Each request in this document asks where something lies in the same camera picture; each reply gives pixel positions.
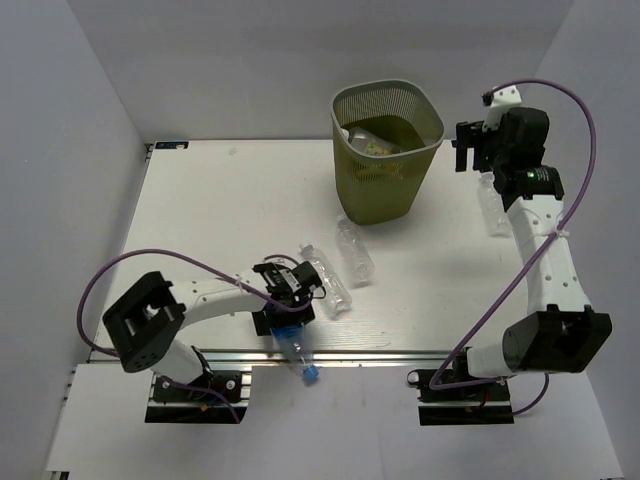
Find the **blue label water bottle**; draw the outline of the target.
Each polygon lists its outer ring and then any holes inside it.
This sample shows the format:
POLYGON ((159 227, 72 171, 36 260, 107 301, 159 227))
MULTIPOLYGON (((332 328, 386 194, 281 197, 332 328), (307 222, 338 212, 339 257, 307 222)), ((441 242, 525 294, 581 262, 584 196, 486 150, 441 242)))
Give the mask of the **blue label water bottle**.
POLYGON ((307 338, 304 324, 273 328, 271 336, 281 351, 288 368, 295 373, 306 386, 315 384, 319 379, 319 367, 315 364, 314 351, 307 338))

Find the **clear bottle white cap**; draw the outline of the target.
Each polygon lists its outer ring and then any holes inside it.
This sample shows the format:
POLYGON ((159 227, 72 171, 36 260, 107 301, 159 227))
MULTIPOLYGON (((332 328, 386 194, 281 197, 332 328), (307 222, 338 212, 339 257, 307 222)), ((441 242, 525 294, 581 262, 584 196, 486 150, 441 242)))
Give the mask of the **clear bottle white cap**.
POLYGON ((347 181, 359 188, 391 184, 403 179, 402 167, 399 163, 354 162, 347 173, 347 181))

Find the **square bottle yellow label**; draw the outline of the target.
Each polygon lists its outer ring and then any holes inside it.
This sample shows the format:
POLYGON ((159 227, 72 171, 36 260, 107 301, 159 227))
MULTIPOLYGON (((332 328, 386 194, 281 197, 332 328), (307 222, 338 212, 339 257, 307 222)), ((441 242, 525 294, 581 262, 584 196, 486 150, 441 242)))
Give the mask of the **square bottle yellow label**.
POLYGON ((365 155, 389 156, 402 152, 402 149, 398 145, 383 140, 361 127, 351 129, 341 128, 340 133, 356 151, 365 155))

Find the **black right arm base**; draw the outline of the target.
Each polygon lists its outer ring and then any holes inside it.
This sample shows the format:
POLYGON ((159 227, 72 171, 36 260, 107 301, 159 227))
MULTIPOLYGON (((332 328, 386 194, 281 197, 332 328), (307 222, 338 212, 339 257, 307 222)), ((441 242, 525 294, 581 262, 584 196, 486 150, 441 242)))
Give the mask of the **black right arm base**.
POLYGON ((435 369, 411 370, 409 387, 418 391, 421 426, 479 426, 514 423, 511 396, 506 384, 490 383, 462 389, 432 390, 435 369))

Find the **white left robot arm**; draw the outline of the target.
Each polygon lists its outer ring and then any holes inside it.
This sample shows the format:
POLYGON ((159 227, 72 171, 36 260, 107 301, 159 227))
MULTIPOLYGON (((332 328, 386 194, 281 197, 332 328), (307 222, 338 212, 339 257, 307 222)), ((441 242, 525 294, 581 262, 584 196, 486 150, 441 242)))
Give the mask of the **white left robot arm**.
POLYGON ((267 262, 242 275, 172 283, 153 271, 136 281, 106 312, 102 322, 123 370, 151 370, 176 382, 188 398, 205 396, 213 374, 196 347, 177 339, 193 324, 247 313, 256 335, 265 337, 315 319, 313 294, 322 281, 307 261, 288 268, 267 262))

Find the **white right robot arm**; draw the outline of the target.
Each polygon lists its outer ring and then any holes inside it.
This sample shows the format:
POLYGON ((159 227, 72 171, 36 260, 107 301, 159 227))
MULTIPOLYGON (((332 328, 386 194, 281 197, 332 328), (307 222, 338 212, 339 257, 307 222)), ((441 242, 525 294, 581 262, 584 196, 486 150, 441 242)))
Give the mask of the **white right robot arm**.
POLYGON ((482 122, 456 127, 456 168, 473 149, 473 167, 491 172, 512 227, 528 294, 527 315, 488 346, 471 347, 467 364, 451 374, 453 390, 472 399, 489 378, 522 372, 581 373, 612 332, 609 315, 596 312, 578 279, 564 218, 558 171, 543 164, 549 131, 546 112, 492 107, 482 122))

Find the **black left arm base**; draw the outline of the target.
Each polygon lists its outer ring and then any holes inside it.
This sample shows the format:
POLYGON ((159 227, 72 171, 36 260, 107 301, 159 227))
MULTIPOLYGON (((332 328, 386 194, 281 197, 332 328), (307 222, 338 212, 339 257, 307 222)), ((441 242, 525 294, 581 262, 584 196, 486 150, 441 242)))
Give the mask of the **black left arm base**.
POLYGON ((149 424, 236 425, 249 404, 251 367, 211 364, 212 377, 198 391, 154 375, 145 413, 149 424))

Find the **olive green mesh bin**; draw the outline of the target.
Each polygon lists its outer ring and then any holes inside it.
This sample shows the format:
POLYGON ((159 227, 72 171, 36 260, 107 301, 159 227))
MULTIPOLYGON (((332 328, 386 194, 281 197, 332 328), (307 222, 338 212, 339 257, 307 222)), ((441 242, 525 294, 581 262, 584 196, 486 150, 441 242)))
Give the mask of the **olive green mesh bin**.
POLYGON ((406 215, 445 136, 443 121, 424 91, 399 79, 350 86, 334 96, 330 115, 336 191, 347 217, 373 225, 406 215), (402 152, 370 156, 356 151, 340 133, 354 127, 398 145, 402 152), (347 181, 354 162, 399 163, 404 179, 359 188, 347 181))

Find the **clear crumpled bottle centre-left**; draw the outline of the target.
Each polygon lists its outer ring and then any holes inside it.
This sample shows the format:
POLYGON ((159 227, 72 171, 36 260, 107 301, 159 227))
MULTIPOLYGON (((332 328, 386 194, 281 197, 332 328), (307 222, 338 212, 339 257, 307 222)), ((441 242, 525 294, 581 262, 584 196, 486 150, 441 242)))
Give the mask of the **clear crumpled bottle centre-left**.
POLYGON ((327 315, 337 319, 348 312, 352 307, 352 297, 325 253, 308 242, 301 243, 299 248, 301 258, 314 267, 322 281, 327 315))

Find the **clear bottle far right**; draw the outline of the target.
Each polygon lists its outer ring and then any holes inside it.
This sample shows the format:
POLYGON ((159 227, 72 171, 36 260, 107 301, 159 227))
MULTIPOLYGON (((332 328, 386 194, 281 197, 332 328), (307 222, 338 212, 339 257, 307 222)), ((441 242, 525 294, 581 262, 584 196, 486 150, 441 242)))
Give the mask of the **clear bottle far right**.
POLYGON ((477 195, 485 228, 490 237, 509 238, 512 234, 511 224, 493 183, 494 176, 491 172, 480 174, 477 195))

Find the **clear crumpled bottle centre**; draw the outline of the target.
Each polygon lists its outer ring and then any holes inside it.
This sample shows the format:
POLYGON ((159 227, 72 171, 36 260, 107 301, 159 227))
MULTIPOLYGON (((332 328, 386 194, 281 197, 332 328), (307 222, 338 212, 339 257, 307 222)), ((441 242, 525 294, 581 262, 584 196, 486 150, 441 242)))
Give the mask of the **clear crumpled bottle centre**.
POLYGON ((370 284, 375 274, 374 262, 358 226, 346 215, 337 219, 336 238, 352 284, 358 287, 370 284))

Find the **left blue table sticker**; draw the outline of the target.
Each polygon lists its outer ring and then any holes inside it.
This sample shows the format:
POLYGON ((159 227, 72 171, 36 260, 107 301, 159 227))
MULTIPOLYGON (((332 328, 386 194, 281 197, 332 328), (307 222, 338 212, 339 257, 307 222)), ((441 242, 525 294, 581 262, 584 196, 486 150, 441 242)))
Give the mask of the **left blue table sticker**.
POLYGON ((158 141, 154 145, 155 150, 184 150, 188 147, 188 141, 158 141))

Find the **aluminium table front rail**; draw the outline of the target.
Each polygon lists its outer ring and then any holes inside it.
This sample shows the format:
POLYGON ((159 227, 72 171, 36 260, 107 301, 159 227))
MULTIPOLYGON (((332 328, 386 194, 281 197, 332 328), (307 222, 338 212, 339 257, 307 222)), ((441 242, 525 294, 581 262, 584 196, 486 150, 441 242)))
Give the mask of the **aluminium table front rail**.
MULTIPOLYGON (((242 365, 274 366, 287 362, 280 352, 240 351, 240 350, 204 350, 204 358, 210 364, 228 363, 242 365)), ((362 366, 413 366, 439 365, 448 356, 446 351, 318 351, 314 360, 320 366, 362 365, 362 366)))

